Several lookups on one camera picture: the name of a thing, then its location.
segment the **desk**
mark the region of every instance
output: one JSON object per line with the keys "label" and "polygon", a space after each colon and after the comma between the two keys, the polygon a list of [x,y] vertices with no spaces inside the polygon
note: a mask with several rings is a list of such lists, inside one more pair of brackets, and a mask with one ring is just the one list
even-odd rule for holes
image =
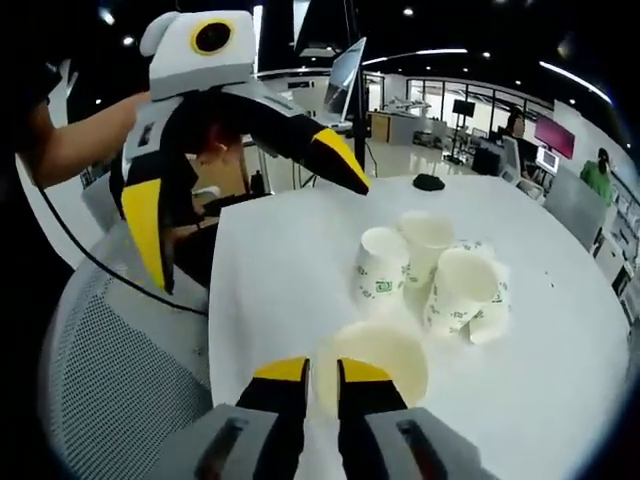
{"label": "desk", "polygon": [[426,118],[397,112],[369,112],[371,135],[391,145],[413,145],[413,134],[425,129]]}
{"label": "desk", "polygon": [[[374,179],[367,197],[323,185],[223,210],[209,303],[214,402],[235,403],[254,369],[311,356],[356,321],[345,286],[360,235],[424,209],[448,215],[458,238],[491,242],[511,267],[513,318],[485,347],[425,338],[422,406],[502,480],[572,478],[623,388],[628,326],[616,296],[578,241],[503,180],[444,176],[445,190],[430,193],[411,180]],[[298,478],[344,478],[336,425],[312,413]]]}

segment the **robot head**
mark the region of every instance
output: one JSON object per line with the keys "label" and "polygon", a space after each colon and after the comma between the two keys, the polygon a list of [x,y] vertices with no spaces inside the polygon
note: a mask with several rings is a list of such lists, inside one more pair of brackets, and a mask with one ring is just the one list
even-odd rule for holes
{"label": "robot head", "polygon": [[152,100],[241,83],[252,74],[256,54],[249,12],[169,12],[155,19],[140,41],[153,55]]}

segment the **table surface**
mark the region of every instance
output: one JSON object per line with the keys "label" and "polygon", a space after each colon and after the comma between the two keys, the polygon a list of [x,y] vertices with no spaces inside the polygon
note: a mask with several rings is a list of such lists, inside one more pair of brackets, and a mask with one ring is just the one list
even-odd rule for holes
{"label": "table surface", "polygon": [[[572,478],[624,387],[628,327],[614,292],[578,241],[506,182],[446,176],[445,190],[427,193],[411,180],[376,179],[367,197],[322,185],[223,210],[209,307],[214,402],[235,403],[256,368],[313,357],[359,320],[347,284],[366,229],[407,210],[444,214],[458,239],[489,242],[510,267],[513,310],[492,344],[424,337],[420,405],[478,446],[501,479]],[[344,478],[337,425],[316,414],[296,478]]]}

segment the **laptop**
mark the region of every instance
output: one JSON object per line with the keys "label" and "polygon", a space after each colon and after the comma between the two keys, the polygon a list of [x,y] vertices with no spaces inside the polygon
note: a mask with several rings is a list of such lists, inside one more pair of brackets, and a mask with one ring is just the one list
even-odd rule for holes
{"label": "laptop", "polygon": [[323,110],[316,117],[316,121],[325,127],[334,130],[351,127],[351,122],[346,122],[345,118],[366,42],[366,37],[361,38],[333,62]]}

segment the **paper cup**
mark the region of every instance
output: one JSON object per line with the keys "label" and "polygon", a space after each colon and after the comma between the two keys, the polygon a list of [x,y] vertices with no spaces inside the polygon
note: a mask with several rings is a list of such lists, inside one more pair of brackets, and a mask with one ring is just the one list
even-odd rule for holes
{"label": "paper cup", "polygon": [[489,260],[467,250],[447,250],[438,260],[424,326],[437,334],[454,334],[497,293],[498,279]]}
{"label": "paper cup", "polygon": [[409,407],[425,396],[427,360],[416,336],[391,322],[358,322],[321,347],[311,364],[315,398],[329,416],[338,416],[337,360],[341,357],[385,370]]}
{"label": "paper cup", "polygon": [[408,265],[407,244],[398,232],[386,227],[367,230],[360,241],[351,287],[358,306],[371,311],[396,298]]}
{"label": "paper cup", "polygon": [[413,211],[400,218],[398,230],[406,240],[411,254],[407,286],[424,287],[433,281],[434,270],[442,252],[453,245],[453,226],[446,217]]}
{"label": "paper cup", "polygon": [[492,262],[492,267],[498,279],[498,292],[469,321],[469,340],[477,345],[500,338],[507,330],[511,309],[509,269],[498,262]]}

